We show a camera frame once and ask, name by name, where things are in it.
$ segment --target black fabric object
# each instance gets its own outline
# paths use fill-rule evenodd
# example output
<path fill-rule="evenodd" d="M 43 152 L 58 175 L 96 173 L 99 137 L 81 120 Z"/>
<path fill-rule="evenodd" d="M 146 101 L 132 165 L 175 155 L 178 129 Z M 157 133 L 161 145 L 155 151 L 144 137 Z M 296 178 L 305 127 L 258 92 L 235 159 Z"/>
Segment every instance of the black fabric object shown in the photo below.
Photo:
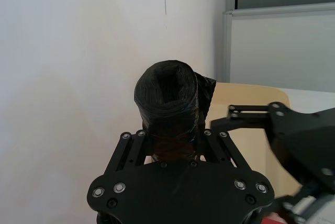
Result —
<path fill-rule="evenodd" d="M 134 100 L 157 160 L 193 159 L 199 116 L 206 118 L 216 81 L 177 60 L 158 62 L 138 80 Z"/>

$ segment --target red object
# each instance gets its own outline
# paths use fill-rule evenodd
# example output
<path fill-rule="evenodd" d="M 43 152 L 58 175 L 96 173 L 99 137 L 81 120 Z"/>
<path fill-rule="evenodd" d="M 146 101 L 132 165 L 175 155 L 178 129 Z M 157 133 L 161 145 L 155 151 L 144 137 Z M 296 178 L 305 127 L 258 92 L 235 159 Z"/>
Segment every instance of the red object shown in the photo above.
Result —
<path fill-rule="evenodd" d="M 283 224 L 282 222 L 264 218 L 261 224 Z"/>

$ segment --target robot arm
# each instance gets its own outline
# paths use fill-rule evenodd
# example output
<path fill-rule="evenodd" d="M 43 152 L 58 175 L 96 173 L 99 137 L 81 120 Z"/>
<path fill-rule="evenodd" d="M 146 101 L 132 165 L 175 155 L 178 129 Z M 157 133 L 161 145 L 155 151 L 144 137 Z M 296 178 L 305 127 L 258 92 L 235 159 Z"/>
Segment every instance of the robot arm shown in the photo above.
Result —
<path fill-rule="evenodd" d="M 202 127 L 204 122 L 189 145 L 206 161 L 144 165 L 155 153 L 154 143 L 143 130 L 123 133 L 104 175 L 87 193 L 97 223 L 256 224 L 274 211 L 289 224 L 301 224 L 332 199 L 335 109 L 301 114 L 278 102 L 231 105 L 226 118 Z M 265 130 L 281 165 L 302 184 L 296 195 L 274 199 L 269 180 L 250 169 L 230 138 L 229 131 L 238 128 Z M 296 212 L 295 205 L 309 196 L 316 200 Z"/>

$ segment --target rolled black cloth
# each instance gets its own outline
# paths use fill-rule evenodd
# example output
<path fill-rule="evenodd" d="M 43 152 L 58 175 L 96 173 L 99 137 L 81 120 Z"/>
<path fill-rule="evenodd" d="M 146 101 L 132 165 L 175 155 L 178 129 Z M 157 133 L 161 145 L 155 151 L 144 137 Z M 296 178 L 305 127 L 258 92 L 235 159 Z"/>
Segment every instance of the rolled black cloth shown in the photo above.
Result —
<path fill-rule="evenodd" d="M 199 115 L 206 118 L 216 81 L 186 63 L 168 60 L 149 67 L 135 87 L 143 128 L 158 160 L 192 159 Z"/>

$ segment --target light wooden surface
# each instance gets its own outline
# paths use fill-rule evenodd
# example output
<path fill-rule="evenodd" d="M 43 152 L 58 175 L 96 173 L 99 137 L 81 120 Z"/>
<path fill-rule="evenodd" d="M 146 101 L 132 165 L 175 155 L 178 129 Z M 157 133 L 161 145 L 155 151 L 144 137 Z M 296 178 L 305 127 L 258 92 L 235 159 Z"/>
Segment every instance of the light wooden surface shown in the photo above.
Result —
<path fill-rule="evenodd" d="M 289 107 L 288 96 L 279 89 L 244 84 L 217 83 L 206 125 L 227 115 L 229 105 L 267 105 L 278 101 Z M 262 129 L 238 129 L 229 132 L 251 169 L 264 174 L 276 196 L 295 192 L 299 184 L 279 164 Z"/>

